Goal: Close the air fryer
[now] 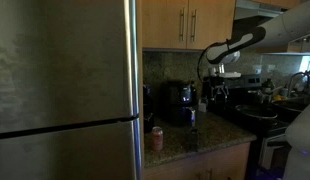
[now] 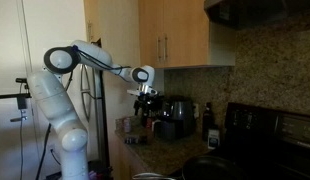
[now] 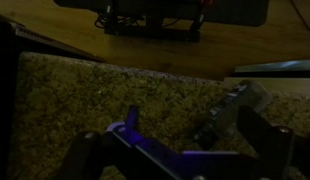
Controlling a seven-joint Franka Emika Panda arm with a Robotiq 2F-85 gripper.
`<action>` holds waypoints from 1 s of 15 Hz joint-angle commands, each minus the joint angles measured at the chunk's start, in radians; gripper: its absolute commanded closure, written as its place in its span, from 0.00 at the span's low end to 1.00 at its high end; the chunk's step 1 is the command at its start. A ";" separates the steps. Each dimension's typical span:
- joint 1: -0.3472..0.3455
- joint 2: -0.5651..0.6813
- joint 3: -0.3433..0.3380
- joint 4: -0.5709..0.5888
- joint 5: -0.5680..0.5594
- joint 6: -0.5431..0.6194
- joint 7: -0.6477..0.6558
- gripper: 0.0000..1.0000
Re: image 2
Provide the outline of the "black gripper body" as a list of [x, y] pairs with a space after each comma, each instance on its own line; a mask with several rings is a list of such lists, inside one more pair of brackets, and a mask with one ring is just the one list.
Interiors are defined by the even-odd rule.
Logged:
[[160, 110], [162, 107], [162, 99], [163, 97], [160, 95], [150, 96], [146, 94], [138, 96], [133, 105], [135, 114], [138, 114], [139, 109], [142, 109], [143, 116], [148, 116], [149, 112]]

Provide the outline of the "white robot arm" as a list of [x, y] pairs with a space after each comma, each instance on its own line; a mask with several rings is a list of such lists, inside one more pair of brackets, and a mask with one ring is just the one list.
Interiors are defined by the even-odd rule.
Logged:
[[66, 47], [46, 51], [43, 68], [27, 77], [32, 98], [54, 128], [61, 145], [61, 180], [89, 180], [87, 161], [88, 133], [66, 92], [61, 76], [84, 64], [97, 70], [106, 70], [126, 82], [136, 82], [139, 87], [130, 93], [154, 97], [155, 69], [121, 66], [112, 61], [104, 49], [82, 40], [75, 40]]

